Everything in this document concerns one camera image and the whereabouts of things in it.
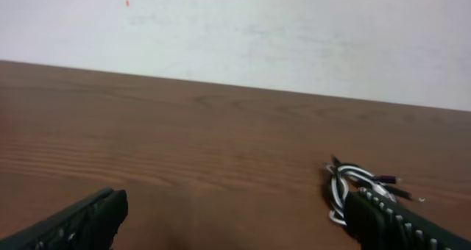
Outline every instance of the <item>white surface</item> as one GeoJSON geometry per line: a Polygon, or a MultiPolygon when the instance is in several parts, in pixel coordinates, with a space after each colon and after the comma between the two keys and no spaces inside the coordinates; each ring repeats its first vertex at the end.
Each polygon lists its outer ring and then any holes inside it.
{"type": "Polygon", "coordinates": [[[0,59],[471,110],[471,0],[0,0],[0,59]]]}

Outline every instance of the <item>wooden table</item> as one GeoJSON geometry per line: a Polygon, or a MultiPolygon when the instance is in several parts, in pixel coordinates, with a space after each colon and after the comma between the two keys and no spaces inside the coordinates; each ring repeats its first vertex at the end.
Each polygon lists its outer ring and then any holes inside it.
{"type": "Polygon", "coordinates": [[[320,196],[335,154],[471,239],[470,143],[468,112],[0,62],[0,237],[110,186],[115,249],[360,249],[320,196]]]}

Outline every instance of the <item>cable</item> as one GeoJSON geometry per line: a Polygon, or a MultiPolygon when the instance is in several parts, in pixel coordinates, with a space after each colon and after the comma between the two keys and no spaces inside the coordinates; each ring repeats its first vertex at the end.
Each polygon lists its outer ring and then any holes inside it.
{"type": "Polygon", "coordinates": [[[347,225],[344,220],[344,202],[350,192],[348,182],[352,182],[357,188],[372,188],[394,202],[396,202],[396,198],[393,193],[398,193],[397,195],[400,196],[401,192],[405,192],[396,187],[392,188],[381,181],[384,178],[391,182],[395,176],[375,176],[357,165],[340,162],[334,156],[332,156],[332,161],[333,165],[327,166],[331,173],[327,182],[327,191],[333,208],[329,212],[329,218],[337,224],[347,225]]]}

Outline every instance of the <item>black object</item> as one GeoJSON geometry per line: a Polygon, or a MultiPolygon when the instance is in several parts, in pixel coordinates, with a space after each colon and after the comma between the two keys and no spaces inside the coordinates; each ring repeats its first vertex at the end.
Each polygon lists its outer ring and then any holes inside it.
{"type": "Polygon", "coordinates": [[[362,250],[471,249],[471,242],[365,187],[347,195],[344,219],[362,250]]]}
{"type": "Polygon", "coordinates": [[[126,191],[105,188],[0,240],[0,250],[108,250],[126,216],[126,191]]]}

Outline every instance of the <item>cable bundle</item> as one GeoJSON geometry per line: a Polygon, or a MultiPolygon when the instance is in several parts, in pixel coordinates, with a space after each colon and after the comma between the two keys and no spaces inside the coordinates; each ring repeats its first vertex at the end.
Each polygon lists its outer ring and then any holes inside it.
{"type": "Polygon", "coordinates": [[[332,165],[328,165],[327,169],[331,173],[327,182],[327,193],[330,195],[330,204],[333,210],[330,211],[329,217],[332,221],[347,225],[344,220],[344,202],[349,193],[349,183],[357,188],[372,188],[380,195],[396,202],[396,196],[412,200],[412,195],[396,187],[387,184],[397,184],[399,179],[395,176],[375,176],[374,174],[364,170],[358,165],[340,162],[332,156],[332,165]]]}

